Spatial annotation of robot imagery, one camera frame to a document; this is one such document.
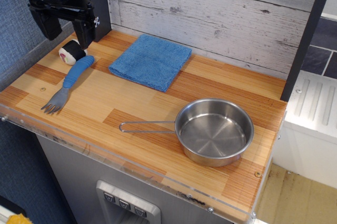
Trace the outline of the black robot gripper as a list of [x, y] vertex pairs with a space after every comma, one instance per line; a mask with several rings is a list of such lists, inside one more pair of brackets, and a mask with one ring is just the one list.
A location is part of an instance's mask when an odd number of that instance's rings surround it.
[[81, 49], [87, 49], [96, 38], [96, 19], [90, 0], [28, 0], [33, 19], [48, 40], [61, 32], [60, 19], [73, 21]]

